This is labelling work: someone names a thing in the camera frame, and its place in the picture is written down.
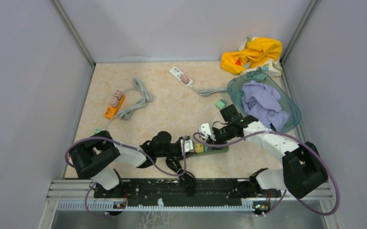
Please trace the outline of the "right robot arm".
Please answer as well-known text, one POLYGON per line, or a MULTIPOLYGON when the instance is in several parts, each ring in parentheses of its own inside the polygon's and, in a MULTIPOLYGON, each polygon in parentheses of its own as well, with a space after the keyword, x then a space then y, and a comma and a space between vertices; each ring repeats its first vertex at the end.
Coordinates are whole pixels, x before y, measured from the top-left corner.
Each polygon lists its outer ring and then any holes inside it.
POLYGON ((328 180, 327 171, 310 152, 316 151, 314 144, 301 144, 284 137, 257 118, 243 116, 233 104, 223 108, 220 114, 225 125, 212 128, 212 143, 222 145, 234 138, 244 138, 258 144, 282 164, 282 169, 262 168, 250 176, 250 192, 254 196, 261 197, 269 189, 280 189, 302 199, 328 180))

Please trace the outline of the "yellow plug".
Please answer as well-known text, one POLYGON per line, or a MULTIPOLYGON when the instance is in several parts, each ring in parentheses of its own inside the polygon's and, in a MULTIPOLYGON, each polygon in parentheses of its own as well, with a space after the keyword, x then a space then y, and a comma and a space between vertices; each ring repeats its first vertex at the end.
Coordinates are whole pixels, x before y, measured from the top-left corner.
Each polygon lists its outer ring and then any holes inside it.
POLYGON ((196 154, 203 153, 205 151, 205 147, 202 144, 195 144, 194 145, 194 152, 196 154))

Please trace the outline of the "green power strip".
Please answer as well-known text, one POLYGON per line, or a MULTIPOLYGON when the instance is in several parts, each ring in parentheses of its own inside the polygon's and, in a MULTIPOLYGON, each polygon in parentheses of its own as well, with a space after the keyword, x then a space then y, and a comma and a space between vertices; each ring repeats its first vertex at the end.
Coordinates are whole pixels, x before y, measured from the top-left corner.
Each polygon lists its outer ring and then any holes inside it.
POLYGON ((186 157, 191 156, 207 156, 207 155, 213 155, 213 154, 219 154, 219 153, 226 153, 229 151, 229 147, 211 147, 211 150, 209 152, 203 152, 196 154, 193 150, 193 152, 186 153, 186 157))

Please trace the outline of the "light green plug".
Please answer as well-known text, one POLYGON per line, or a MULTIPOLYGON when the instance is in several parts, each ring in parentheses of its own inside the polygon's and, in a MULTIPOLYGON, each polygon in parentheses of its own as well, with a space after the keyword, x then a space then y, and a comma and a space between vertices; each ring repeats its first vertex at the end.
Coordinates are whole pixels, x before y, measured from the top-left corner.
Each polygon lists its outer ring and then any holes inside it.
POLYGON ((215 106, 217 109, 222 110, 227 106, 227 102, 223 99, 219 99, 216 103, 215 106))

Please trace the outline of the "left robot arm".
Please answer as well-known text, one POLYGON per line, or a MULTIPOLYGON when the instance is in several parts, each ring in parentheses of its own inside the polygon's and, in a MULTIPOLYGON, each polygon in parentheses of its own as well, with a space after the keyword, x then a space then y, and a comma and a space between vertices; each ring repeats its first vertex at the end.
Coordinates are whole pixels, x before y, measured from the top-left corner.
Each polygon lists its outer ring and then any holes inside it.
POLYGON ((124 184, 120 175, 110 168, 111 163, 147 168, 155 166, 161 157, 186 159, 193 149, 194 143, 188 136, 173 143, 171 134, 166 131, 160 131, 151 140, 134 147, 114 140, 108 131, 103 130, 69 146, 64 158, 67 165, 76 170, 79 179, 96 182, 116 198, 123 194, 124 184))

